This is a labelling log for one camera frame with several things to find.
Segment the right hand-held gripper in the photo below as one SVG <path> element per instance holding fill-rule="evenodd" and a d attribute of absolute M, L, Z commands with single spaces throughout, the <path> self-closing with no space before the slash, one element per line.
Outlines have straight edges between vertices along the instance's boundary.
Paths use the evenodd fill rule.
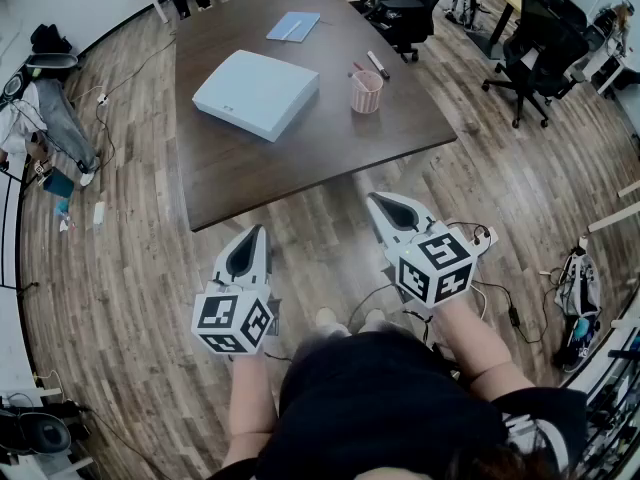
<path fill-rule="evenodd" d="M 384 243 L 386 274 L 406 298 L 435 308 L 469 290 L 480 256 L 478 238 L 468 240 L 398 193 L 369 193 L 367 209 Z"/>

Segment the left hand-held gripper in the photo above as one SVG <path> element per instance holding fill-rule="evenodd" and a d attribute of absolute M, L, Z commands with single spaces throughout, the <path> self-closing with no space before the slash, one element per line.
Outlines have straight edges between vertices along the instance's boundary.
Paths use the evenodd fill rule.
<path fill-rule="evenodd" d="M 249 280 L 236 278 L 249 272 Z M 214 278 L 198 294 L 192 333 L 218 355 L 253 355 L 275 316 L 269 307 L 272 248 L 262 225 L 236 235 L 218 255 Z"/>

